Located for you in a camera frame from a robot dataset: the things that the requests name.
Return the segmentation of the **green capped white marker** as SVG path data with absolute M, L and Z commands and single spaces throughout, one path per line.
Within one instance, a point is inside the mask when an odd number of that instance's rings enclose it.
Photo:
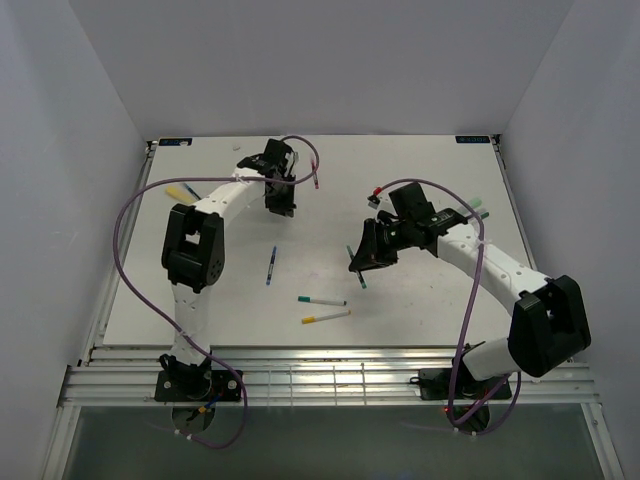
M 309 304 L 318 304 L 318 305 L 330 305 L 330 306 L 346 306 L 346 300 L 336 300 L 336 299 L 323 299 L 309 296 L 298 296 L 297 301 L 300 303 L 309 303 Z

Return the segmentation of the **left blue corner label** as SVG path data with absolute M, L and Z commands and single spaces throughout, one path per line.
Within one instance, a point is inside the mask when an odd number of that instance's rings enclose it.
M 191 146 L 192 138 L 162 138 L 158 141 L 158 146 Z

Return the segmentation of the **dark blue pen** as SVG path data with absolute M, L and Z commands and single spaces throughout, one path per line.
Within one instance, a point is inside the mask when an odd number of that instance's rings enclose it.
M 202 199 L 202 197 L 189 184 L 183 182 L 182 185 L 184 189 L 187 190 L 189 194 L 192 195 L 196 200 Z

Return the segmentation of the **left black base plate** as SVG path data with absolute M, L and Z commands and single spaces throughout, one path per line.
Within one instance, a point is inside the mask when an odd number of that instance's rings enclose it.
M 180 379 L 165 371 L 158 374 L 153 399 L 163 403 L 239 402 L 242 399 L 240 382 L 228 370 L 210 370 L 195 380 Z

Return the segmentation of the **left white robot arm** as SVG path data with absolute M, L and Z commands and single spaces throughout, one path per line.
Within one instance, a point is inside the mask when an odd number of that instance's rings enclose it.
M 171 209 L 162 266 L 174 296 L 175 322 L 180 331 L 160 364 L 171 385 L 186 397 L 199 400 L 212 387 L 211 360 L 206 345 L 213 285 L 225 265 L 225 228 L 254 201 L 277 215 L 294 215 L 294 168 L 298 154 L 257 154 L 241 160 L 230 182 L 191 205 Z

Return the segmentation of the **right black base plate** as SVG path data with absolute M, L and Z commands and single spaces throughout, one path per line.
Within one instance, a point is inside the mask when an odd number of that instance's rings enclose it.
M 409 384 L 417 386 L 422 400 L 447 400 L 451 368 L 424 368 L 409 379 Z M 454 398 L 456 400 L 480 400 L 484 398 L 496 385 L 499 389 L 492 399 L 509 400 L 512 390 L 508 381 L 500 383 L 500 377 L 492 377 L 480 382 L 457 380 Z

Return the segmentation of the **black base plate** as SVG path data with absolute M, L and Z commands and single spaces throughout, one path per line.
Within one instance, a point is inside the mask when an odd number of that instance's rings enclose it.
M 195 380 L 180 379 L 165 371 L 158 374 L 153 399 L 163 403 L 239 402 L 242 399 L 240 382 L 228 370 L 210 370 Z
M 409 384 L 417 386 L 422 400 L 447 400 L 451 368 L 424 368 L 409 379 Z M 512 390 L 508 381 L 500 383 L 500 377 L 492 377 L 480 382 L 457 380 L 454 398 L 456 400 L 480 400 L 484 398 L 496 385 L 499 389 L 492 399 L 509 400 Z

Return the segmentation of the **yellow capped white marker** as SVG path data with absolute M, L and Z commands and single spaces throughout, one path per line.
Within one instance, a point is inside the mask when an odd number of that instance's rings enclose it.
M 320 316 L 305 317 L 305 318 L 301 319 L 301 324 L 309 325 L 309 324 L 313 324 L 313 323 L 319 323 L 319 322 L 324 322 L 324 321 L 344 318 L 344 317 L 350 316 L 351 313 L 352 313 L 351 310 L 343 310 L 343 311 L 330 313 L 330 314 L 325 314 L 325 315 L 320 315 Z

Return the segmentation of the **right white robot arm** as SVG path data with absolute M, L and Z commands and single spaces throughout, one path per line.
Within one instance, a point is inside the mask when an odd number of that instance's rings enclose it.
M 423 221 L 386 212 L 363 224 L 352 272 L 392 266 L 401 250 L 418 248 L 458 268 L 473 288 L 490 293 L 511 317 L 508 334 L 464 348 L 451 375 L 454 390 L 474 397 L 488 380 L 524 372 L 540 378 L 592 342 L 583 296 L 567 275 L 551 278 L 487 244 L 477 228 L 445 209 Z

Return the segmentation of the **yellow marker cap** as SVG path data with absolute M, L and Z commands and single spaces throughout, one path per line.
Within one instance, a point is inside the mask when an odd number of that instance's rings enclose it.
M 196 199 L 188 192 L 174 186 L 168 186 L 165 189 L 165 193 L 172 199 L 182 204 L 190 205 L 196 201 Z

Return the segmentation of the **red pen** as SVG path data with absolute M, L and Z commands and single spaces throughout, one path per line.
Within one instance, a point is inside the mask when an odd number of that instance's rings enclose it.
M 317 173 L 319 165 L 315 155 L 313 154 L 310 156 L 310 164 L 312 169 L 312 181 L 313 181 L 314 189 L 319 190 L 320 185 L 319 185 L 319 177 Z

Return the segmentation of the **green pen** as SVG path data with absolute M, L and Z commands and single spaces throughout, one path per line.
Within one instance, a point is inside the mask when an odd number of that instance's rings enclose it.
M 349 255 L 350 260 L 354 260 L 354 258 L 355 258 L 355 254 L 354 254 L 354 252 L 353 252 L 353 250 L 352 250 L 351 246 L 350 246 L 350 245 L 346 245 L 346 250 L 347 250 L 347 252 L 348 252 L 348 255 Z M 352 272 L 352 273 L 354 273 L 354 274 L 356 275 L 356 277 L 357 277 L 357 279 L 358 279 L 358 281 L 359 281 L 359 283 L 360 283 L 361 288 L 362 288 L 363 290 L 364 290 L 364 289 L 367 289 L 367 283 L 366 283 L 366 281 L 365 281 L 365 279 L 364 279 L 364 277 L 363 277 L 362 273 L 361 273 L 360 271 L 355 271 L 355 272 Z

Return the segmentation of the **aluminium frame rail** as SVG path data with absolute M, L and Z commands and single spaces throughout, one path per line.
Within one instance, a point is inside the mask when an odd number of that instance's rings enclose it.
M 161 371 L 156 349 L 97 348 L 67 370 L 62 406 L 151 406 Z M 447 368 L 450 348 L 222 349 L 243 372 L 252 407 L 414 406 L 410 380 L 427 368 Z

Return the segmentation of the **right blue corner label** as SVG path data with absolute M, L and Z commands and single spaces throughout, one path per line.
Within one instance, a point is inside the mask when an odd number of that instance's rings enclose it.
M 456 135 L 458 144 L 490 144 L 491 138 L 486 135 Z

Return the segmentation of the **blue corner label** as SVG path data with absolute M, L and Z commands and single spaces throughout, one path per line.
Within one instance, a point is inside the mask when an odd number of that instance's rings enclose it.
M 491 138 L 486 135 L 456 135 L 458 144 L 490 144 Z
M 162 138 L 158 141 L 158 146 L 191 146 L 192 138 Z

